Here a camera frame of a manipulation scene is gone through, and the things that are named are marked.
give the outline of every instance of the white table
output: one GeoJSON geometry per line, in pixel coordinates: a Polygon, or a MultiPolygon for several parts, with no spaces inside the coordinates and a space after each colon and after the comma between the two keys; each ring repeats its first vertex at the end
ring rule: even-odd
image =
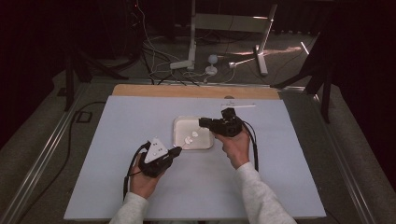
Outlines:
{"type": "MultiPolygon", "coordinates": [[[[293,217],[325,217],[282,100],[110,96],[64,218],[111,219],[122,204],[123,177],[142,144],[157,136],[170,148],[174,119],[219,119],[221,105],[230,101],[255,105],[235,110],[254,127],[260,174],[286,210],[293,217]]],[[[246,218],[233,174],[218,140],[208,150],[182,151],[149,198],[147,220],[246,218]]]]}

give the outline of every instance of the stand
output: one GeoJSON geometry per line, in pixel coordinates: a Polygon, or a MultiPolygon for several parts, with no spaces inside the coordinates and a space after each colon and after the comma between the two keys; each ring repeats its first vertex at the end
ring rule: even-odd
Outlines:
{"type": "Polygon", "coordinates": [[[260,45],[254,47],[254,51],[260,67],[260,74],[267,76],[268,70],[265,64],[263,50],[274,21],[276,7],[276,4],[271,5],[268,17],[203,14],[195,12],[195,0],[191,0],[191,42],[188,61],[192,62],[192,65],[188,66],[187,69],[189,71],[194,70],[196,51],[195,29],[243,31],[262,34],[262,42],[260,45]]]}

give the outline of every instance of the wire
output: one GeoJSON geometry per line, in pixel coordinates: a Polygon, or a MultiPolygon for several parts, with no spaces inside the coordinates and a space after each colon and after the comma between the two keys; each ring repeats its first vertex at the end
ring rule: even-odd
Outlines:
{"type": "Polygon", "coordinates": [[[236,43],[236,42],[248,39],[252,35],[253,35],[253,33],[247,33],[247,34],[243,35],[242,37],[232,37],[231,35],[225,36],[219,31],[213,31],[213,34],[211,34],[209,32],[204,37],[197,37],[196,39],[204,42],[204,44],[197,43],[198,46],[205,46],[205,45],[217,45],[217,44],[232,44],[232,43],[236,43]],[[214,36],[216,38],[216,40],[208,39],[209,35],[214,36]],[[222,37],[228,38],[228,40],[227,41],[221,41],[222,37]]]}
{"type": "Polygon", "coordinates": [[[178,57],[176,57],[176,56],[174,56],[174,55],[172,55],[172,54],[168,54],[168,53],[165,53],[165,52],[162,52],[162,51],[160,51],[160,50],[155,49],[155,47],[154,47],[154,45],[151,43],[151,41],[150,41],[150,39],[149,39],[149,35],[148,35],[148,33],[147,33],[147,29],[146,29],[146,15],[145,15],[145,13],[143,12],[143,10],[142,10],[142,9],[140,8],[140,6],[139,6],[139,0],[136,0],[136,6],[137,6],[137,8],[139,9],[140,13],[141,13],[142,16],[143,16],[143,22],[142,22],[142,23],[143,23],[143,29],[144,29],[144,31],[145,31],[146,40],[147,40],[148,43],[149,43],[149,45],[146,44],[145,42],[143,42],[143,44],[146,45],[149,49],[152,50],[152,64],[151,64],[151,70],[150,70],[150,72],[153,72],[153,67],[154,67],[154,64],[155,64],[155,53],[156,53],[156,52],[161,53],[161,54],[163,54],[163,55],[167,55],[167,56],[173,57],[173,58],[177,59],[178,61],[181,61],[178,57]]]}
{"type": "Polygon", "coordinates": [[[230,79],[228,79],[227,81],[220,82],[219,84],[227,83],[227,82],[233,80],[233,77],[235,77],[235,68],[233,68],[233,75],[230,77],[230,79]]]}
{"type": "MultiPolygon", "coordinates": [[[[147,53],[148,55],[152,56],[153,54],[150,53],[152,50],[151,49],[147,49],[143,46],[143,52],[147,53]]],[[[169,57],[167,57],[165,54],[162,54],[160,52],[158,52],[158,54],[160,55],[155,55],[155,57],[157,57],[158,59],[164,60],[166,62],[172,62],[172,60],[169,59],[169,57]]]]}
{"type": "Polygon", "coordinates": [[[257,149],[256,133],[254,132],[253,127],[246,121],[243,121],[243,126],[247,130],[247,133],[250,136],[250,141],[253,145],[254,169],[256,169],[256,171],[259,172],[259,151],[257,149]]]}
{"type": "MultiPolygon", "coordinates": [[[[177,71],[181,74],[182,77],[184,77],[184,76],[183,76],[183,73],[182,73],[180,70],[177,69],[177,71]]],[[[195,86],[199,86],[198,83],[195,83],[195,80],[194,80],[193,78],[189,78],[189,77],[184,77],[184,78],[186,78],[188,81],[190,81],[190,82],[191,82],[192,84],[194,84],[195,86]]]]}
{"type": "Polygon", "coordinates": [[[41,197],[47,192],[47,190],[52,186],[52,184],[55,182],[55,180],[59,177],[59,175],[62,173],[64,168],[66,167],[66,164],[69,162],[70,159],[70,154],[71,154],[71,140],[72,140],[72,126],[73,122],[76,119],[77,115],[79,115],[82,110],[90,105],[95,105],[95,104],[105,104],[106,102],[92,102],[87,105],[84,105],[82,108],[80,108],[78,111],[75,112],[73,115],[72,119],[70,120],[70,126],[69,126],[69,136],[68,136],[68,145],[67,145],[67,154],[66,158],[64,159],[64,164],[62,165],[61,169],[58,171],[55,177],[52,178],[52,180],[48,183],[48,185],[41,191],[41,193],[31,202],[31,204],[25,209],[23,214],[20,216],[18,219],[17,223],[21,223],[24,219],[24,217],[29,213],[29,211],[32,209],[32,207],[41,199],[41,197]]]}
{"type": "Polygon", "coordinates": [[[132,170],[132,167],[134,166],[134,161],[136,160],[137,155],[143,148],[149,148],[150,145],[151,145],[151,143],[147,142],[146,144],[143,144],[142,146],[140,146],[140,148],[138,148],[137,151],[134,153],[134,156],[132,157],[132,160],[131,160],[131,164],[129,165],[129,168],[128,168],[128,172],[126,173],[126,176],[124,177],[122,198],[125,198],[125,195],[128,192],[128,181],[129,181],[129,177],[131,176],[131,170],[132,170]]]}
{"type": "Polygon", "coordinates": [[[264,84],[266,84],[266,85],[269,85],[269,83],[266,82],[262,76],[258,75],[256,71],[253,71],[253,69],[251,68],[251,66],[250,66],[249,63],[244,63],[244,65],[247,66],[248,69],[250,70],[251,74],[253,74],[253,75],[254,75],[255,77],[257,77],[259,80],[261,80],[262,83],[264,83],[264,84]]]}
{"type": "MultiPolygon", "coordinates": [[[[233,26],[233,16],[232,16],[232,18],[231,18],[230,26],[228,27],[228,37],[229,37],[228,40],[230,40],[230,30],[231,30],[231,27],[232,27],[232,26],[233,26]]],[[[227,43],[227,48],[225,49],[224,57],[221,58],[220,68],[223,66],[225,57],[226,57],[227,52],[228,52],[228,47],[230,47],[230,41],[228,41],[228,43],[227,43]]]]}

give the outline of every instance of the white tray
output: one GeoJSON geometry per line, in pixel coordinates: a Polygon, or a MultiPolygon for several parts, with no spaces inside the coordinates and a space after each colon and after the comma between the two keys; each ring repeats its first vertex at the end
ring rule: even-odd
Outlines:
{"type": "Polygon", "coordinates": [[[183,149],[209,149],[214,135],[207,128],[201,128],[196,116],[180,116],[174,121],[174,145],[183,149]]]}

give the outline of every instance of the metal rail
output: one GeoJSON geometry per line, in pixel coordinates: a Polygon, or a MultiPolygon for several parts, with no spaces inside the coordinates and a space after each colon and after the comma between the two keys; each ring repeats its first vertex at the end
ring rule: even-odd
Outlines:
{"type": "MultiPolygon", "coordinates": [[[[320,101],[318,96],[316,95],[312,99],[312,104],[315,112],[318,114],[318,118],[321,118],[320,112],[320,101]]],[[[361,191],[361,187],[357,182],[355,176],[353,175],[347,159],[344,155],[343,148],[337,143],[336,137],[332,131],[332,127],[325,123],[324,119],[320,119],[320,123],[323,127],[323,130],[330,138],[330,144],[332,145],[332,154],[335,157],[335,161],[337,162],[338,169],[341,173],[341,176],[344,178],[346,183],[346,188],[349,191],[349,195],[351,196],[352,202],[355,204],[357,212],[361,218],[363,224],[375,224],[375,218],[370,210],[366,200],[364,199],[364,195],[361,191]]]]}
{"type": "Polygon", "coordinates": [[[81,83],[79,85],[78,91],[76,92],[75,102],[71,105],[70,109],[67,112],[64,112],[62,115],[47,144],[41,150],[39,156],[35,160],[35,163],[27,173],[26,177],[23,179],[17,193],[8,205],[6,212],[1,216],[0,224],[13,224],[16,223],[20,218],[26,202],[28,201],[35,188],[35,185],[43,174],[53,152],[58,146],[58,143],[60,142],[69,121],[73,117],[73,112],[76,109],[78,100],[85,90],[87,90],[88,86],[88,83],[81,83]]]}

